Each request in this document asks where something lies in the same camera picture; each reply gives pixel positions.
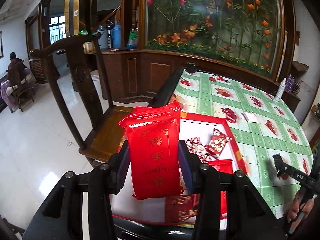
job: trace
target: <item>white spray bottle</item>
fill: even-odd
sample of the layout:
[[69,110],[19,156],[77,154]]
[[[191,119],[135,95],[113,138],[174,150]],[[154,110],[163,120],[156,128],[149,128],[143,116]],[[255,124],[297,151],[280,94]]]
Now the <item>white spray bottle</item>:
[[282,94],[283,94],[283,92],[284,92],[284,89],[285,89],[285,79],[286,79],[286,78],[284,78],[284,79],[282,80],[282,82],[281,82],[281,84],[280,84],[280,86],[279,86],[278,92],[277,92],[277,94],[276,94],[275,100],[277,100],[277,101],[280,100],[280,98],[282,97]]

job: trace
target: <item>bolt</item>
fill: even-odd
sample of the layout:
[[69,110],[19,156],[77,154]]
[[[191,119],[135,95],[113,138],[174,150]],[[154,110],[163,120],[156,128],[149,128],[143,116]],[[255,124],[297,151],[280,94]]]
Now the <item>bolt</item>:
[[201,170],[204,170],[204,171],[208,170],[209,167],[210,167],[210,166],[209,166],[208,164],[206,164],[206,163],[202,163],[202,164],[200,165],[200,169],[201,169]]
[[73,176],[73,172],[72,171],[67,171],[64,176],[67,178],[67,179],[70,179],[72,176]]
[[106,163],[103,163],[103,164],[100,165],[100,169],[105,171],[105,170],[109,169],[109,165],[106,164]]
[[244,176],[244,173],[242,171],[236,171],[236,175],[241,178]]

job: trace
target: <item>window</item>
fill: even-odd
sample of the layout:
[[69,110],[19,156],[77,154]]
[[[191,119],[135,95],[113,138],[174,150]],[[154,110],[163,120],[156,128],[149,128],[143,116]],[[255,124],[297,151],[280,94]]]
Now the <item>window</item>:
[[64,16],[52,17],[50,19],[49,32],[51,44],[66,37],[66,25],[64,23]]

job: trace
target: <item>human hand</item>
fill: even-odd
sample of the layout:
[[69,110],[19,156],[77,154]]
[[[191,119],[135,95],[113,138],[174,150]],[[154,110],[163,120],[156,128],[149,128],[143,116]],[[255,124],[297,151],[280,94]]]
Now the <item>human hand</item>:
[[[309,199],[306,204],[301,204],[300,206],[299,206],[299,198],[301,198],[300,191],[298,191],[296,193],[296,196],[295,196],[294,200],[292,201],[291,207],[289,209],[288,216],[287,216],[287,221],[289,223],[291,220],[293,220],[297,217],[297,213],[299,212],[300,209],[302,209],[302,211],[305,212],[305,214],[302,218],[302,220],[304,220],[308,217],[311,209],[313,208],[313,205],[314,205],[313,198]],[[300,222],[301,222],[301,220],[293,222],[291,228],[296,228]]]

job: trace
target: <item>flower display case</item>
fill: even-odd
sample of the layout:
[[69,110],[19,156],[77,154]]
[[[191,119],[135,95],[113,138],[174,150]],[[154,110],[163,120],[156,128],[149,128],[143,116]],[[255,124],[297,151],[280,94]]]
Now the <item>flower display case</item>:
[[268,78],[278,71],[279,0],[145,2],[145,49],[206,57]]

